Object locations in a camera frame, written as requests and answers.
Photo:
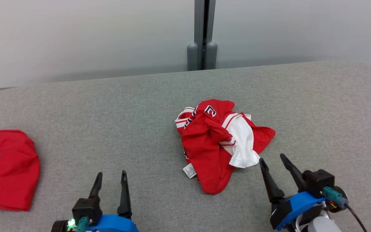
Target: red fabric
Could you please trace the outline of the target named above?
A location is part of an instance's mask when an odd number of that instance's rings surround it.
[[[215,195],[223,191],[234,170],[229,164],[231,155],[219,145],[220,142],[231,142],[233,139],[222,127],[226,117],[235,113],[233,107],[232,101],[210,99],[202,101],[194,112],[182,113],[176,120],[176,124],[185,122],[184,127],[177,126],[177,131],[181,134],[187,162],[193,165],[206,194]],[[253,149],[259,154],[273,139],[275,131],[268,127],[257,127],[242,115],[253,128]]]
[[[20,130],[0,130],[0,209],[29,211],[39,176],[34,142]]]

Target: white stripe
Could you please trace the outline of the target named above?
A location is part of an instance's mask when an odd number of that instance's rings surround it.
[[[227,126],[227,124],[230,126],[231,123],[238,117],[242,117],[243,115],[239,114],[239,113],[231,113],[229,116],[227,116],[227,118],[225,118],[223,124],[221,125],[223,128],[225,128]]]
[[[197,107],[193,110],[191,115],[195,116],[195,114],[196,114],[195,112],[197,111]]]
[[[181,127],[184,127],[185,124],[186,124],[186,122],[176,123],[176,127],[181,128]]]
[[[178,122],[178,121],[181,121],[181,120],[185,120],[185,119],[179,119],[179,117],[183,114],[183,113],[192,113],[194,110],[192,110],[193,108],[192,107],[186,107],[186,109],[184,109],[178,116],[177,116],[177,119],[174,120],[174,122]]]
[[[230,144],[233,144],[236,142],[236,139],[233,137],[231,137],[231,141],[221,141],[219,142],[220,145],[230,145]]]

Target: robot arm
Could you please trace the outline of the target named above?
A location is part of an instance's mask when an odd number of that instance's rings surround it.
[[[101,189],[103,173],[98,173],[88,198],[78,199],[72,208],[73,218],[56,221],[51,232],[138,232],[131,220],[131,201],[128,190],[127,173],[121,175],[121,199],[117,214],[103,215],[98,196]]]
[[[273,229],[287,229],[290,232],[341,232],[328,216],[328,212],[337,213],[349,206],[344,191],[334,185],[334,176],[323,169],[301,173],[284,154],[280,154],[280,158],[291,173],[298,193],[284,197],[284,192],[270,175],[267,164],[260,159],[265,187],[272,205],[270,223]],[[306,224],[306,227],[300,229],[300,226]]]

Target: green led light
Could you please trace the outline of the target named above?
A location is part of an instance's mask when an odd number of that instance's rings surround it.
[[[68,228],[74,228],[75,227],[75,219],[71,219],[68,221]]]

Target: white fabric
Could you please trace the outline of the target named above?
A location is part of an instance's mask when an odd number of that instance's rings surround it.
[[[253,150],[254,134],[243,116],[238,113],[229,115],[223,127],[233,135],[232,141],[235,141],[232,145],[221,144],[232,155],[229,164],[241,169],[256,165],[260,157]]]
[[[186,107],[184,108],[184,110],[177,116],[177,119],[175,119],[175,123],[176,123],[176,127],[177,128],[181,128],[181,127],[184,127],[184,125],[186,124],[187,122],[187,119],[180,119],[180,116],[184,113],[192,113],[194,111],[194,108],[193,107]]]

